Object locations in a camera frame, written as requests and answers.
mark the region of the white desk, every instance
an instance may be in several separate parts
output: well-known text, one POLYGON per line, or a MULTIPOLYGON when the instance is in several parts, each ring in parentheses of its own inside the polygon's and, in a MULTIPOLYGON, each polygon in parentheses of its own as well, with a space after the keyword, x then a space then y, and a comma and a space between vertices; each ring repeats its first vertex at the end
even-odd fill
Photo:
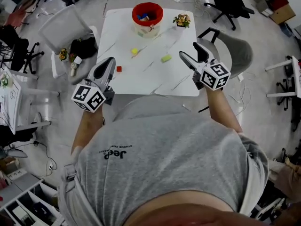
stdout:
POLYGON ((116 94, 149 95, 158 93, 172 96, 198 96, 191 71, 179 57, 179 51, 197 59, 192 43, 197 41, 193 13, 184 10, 163 9, 159 34, 142 38, 134 32, 132 8, 109 10, 103 24, 97 62, 114 57, 122 72, 115 71, 110 86, 116 94), (187 14, 190 28, 178 30, 173 18, 187 14), (135 57, 131 49, 140 52, 135 57), (170 54, 172 59, 162 63, 170 54))
POLYGON ((301 68, 298 64, 298 60, 293 56, 292 59, 286 60, 282 63, 279 63, 277 65, 272 65, 269 67, 266 67, 264 70, 272 70, 276 69, 278 67, 282 67, 285 65, 292 65, 293 66, 293 75, 295 77, 295 92, 287 92, 287 93, 276 93, 276 94, 267 94, 267 97, 288 97, 288 96, 297 96, 298 98, 301 98, 301 68))
POLYGON ((19 126, 18 113, 20 108, 20 102, 22 98, 22 94, 32 94, 32 95, 43 95, 46 93, 54 94, 59 96, 59 92, 57 91, 49 91, 49 90, 41 90, 41 89, 29 89, 22 88, 19 81, 11 74, 8 68, 5 68, 4 73, 8 78, 13 79, 13 85, 11 87, 0 88, 0 96, 1 96, 1 113, 3 115, 3 119, 5 123, 9 126, 10 130, 13 134, 16 134, 16 131, 31 129, 36 127, 42 127, 50 125, 50 121, 44 121, 41 123, 28 124, 19 126))

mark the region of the marble table top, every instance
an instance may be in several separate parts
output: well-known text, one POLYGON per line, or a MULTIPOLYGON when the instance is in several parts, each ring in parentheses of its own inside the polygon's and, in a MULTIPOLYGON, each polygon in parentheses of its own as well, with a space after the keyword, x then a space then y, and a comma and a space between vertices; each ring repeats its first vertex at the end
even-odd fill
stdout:
POLYGON ((192 81, 193 71, 179 57, 179 51, 197 59, 192 43, 197 41, 193 13, 184 10, 164 9, 159 34, 142 38, 135 33, 132 8, 109 10, 103 24, 97 62, 114 57, 122 72, 114 73, 110 85, 116 94, 197 96, 192 81), (190 28, 178 28, 173 18, 178 14, 191 18, 190 28), (131 49, 139 53, 133 56, 131 49), (162 63, 167 54, 172 59, 162 63))

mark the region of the gray t-shirt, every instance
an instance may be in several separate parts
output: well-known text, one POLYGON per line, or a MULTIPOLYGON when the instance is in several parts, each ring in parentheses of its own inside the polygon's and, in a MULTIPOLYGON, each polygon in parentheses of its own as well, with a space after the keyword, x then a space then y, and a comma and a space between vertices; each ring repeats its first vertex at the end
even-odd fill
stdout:
POLYGON ((131 102, 102 127, 79 154, 75 170, 103 225, 119 226, 145 202, 181 190, 212 194, 239 211, 247 151, 265 160, 253 141, 153 95, 131 102))

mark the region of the white chair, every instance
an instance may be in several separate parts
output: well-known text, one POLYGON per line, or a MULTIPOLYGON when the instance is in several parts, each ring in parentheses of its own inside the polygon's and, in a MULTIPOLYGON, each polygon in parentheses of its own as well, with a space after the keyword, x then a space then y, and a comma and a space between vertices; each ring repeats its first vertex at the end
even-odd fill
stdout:
POLYGON ((99 46, 99 34, 94 26, 88 26, 78 14, 75 5, 63 8, 61 11, 53 15, 40 28, 39 35, 45 40, 48 47, 52 49, 51 64, 52 75, 56 79, 64 73, 68 74, 68 81, 75 85, 85 78, 90 69, 96 64, 97 53, 92 57, 83 59, 76 70, 74 77, 70 76, 69 59, 60 61, 59 53, 63 48, 69 48, 75 39, 85 39, 95 37, 95 47, 99 46))

